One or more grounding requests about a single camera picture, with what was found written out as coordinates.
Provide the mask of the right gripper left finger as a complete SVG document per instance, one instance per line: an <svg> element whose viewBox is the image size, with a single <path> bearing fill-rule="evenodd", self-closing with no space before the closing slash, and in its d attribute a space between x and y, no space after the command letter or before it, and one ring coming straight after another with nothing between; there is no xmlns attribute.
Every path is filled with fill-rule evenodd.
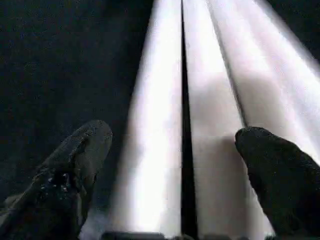
<svg viewBox="0 0 320 240"><path fill-rule="evenodd" d="M91 120L69 135L38 167L26 190L4 201L1 239L76 240L112 139L103 120Z"/></svg>

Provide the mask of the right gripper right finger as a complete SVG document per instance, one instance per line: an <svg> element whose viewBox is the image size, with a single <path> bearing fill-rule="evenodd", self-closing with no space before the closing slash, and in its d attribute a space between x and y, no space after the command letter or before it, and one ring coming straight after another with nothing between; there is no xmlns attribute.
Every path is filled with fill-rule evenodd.
<svg viewBox="0 0 320 240"><path fill-rule="evenodd" d="M235 147L277 237L320 238L320 167L295 143L265 128L235 134Z"/></svg>

